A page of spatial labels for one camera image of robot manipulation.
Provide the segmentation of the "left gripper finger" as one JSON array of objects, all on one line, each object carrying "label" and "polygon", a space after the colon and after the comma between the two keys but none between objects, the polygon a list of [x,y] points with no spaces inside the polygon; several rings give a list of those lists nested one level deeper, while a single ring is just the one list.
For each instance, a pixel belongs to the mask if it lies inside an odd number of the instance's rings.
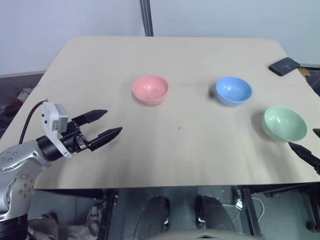
[{"label": "left gripper finger", "polygon": [[95,139],[89,141],[88,148],[93,152],[98,148],[108,144],[114,138],[116,138],[122,131],[122,127],[112,128],[99,134]]},{"label": "left gripper finger", "polygon": [[107,112],[108,111],[105,109],[95,109],[74,117],[72,119],[72,122],[74,122],[77,126],[82,126],[84,124],[89,124],[100,119]]}]

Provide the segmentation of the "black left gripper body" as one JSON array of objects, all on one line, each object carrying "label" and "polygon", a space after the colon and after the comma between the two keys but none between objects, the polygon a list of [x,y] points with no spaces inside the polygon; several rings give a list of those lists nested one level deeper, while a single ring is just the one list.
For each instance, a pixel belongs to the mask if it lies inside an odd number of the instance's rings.
[{"label": "black left gripper body", "polygon": [[60,140],[70,153],[79,153],[90,146],[89,141],[82,134],[80,126],[81,124],[72,119],[67,123],[66,131],[61,133]]}]

